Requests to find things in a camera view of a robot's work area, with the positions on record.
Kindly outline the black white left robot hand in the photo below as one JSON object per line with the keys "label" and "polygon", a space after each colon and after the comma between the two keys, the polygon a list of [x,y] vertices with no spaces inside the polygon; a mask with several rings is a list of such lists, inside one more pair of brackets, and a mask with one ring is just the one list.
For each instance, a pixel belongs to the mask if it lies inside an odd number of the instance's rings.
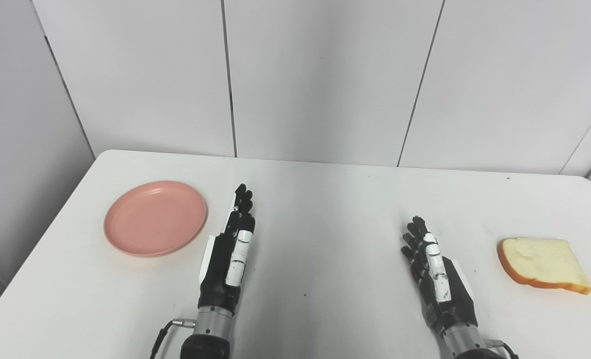
{"label": "black white left robot hand", "polygon": [[254,194],[242,183],[235,197],[225,229],[213,242],[206,275],[200,284],[198,307],[219,307],[235,313],[254,236],[256,220],[251,214]]}

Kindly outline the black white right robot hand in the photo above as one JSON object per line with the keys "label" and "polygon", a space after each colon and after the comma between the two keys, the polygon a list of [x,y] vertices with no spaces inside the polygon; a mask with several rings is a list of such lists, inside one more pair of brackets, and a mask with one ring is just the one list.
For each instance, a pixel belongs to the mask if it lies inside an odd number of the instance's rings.
{"label": "black white right robot hand", "polygon": [[439,336],[457,325],[477,327],[474,301],[453,261],[441,253],[425,220],[414,216],[407,230],[401,253],[409,262],[412,279],[425,303],[423,313],[428,327]]}

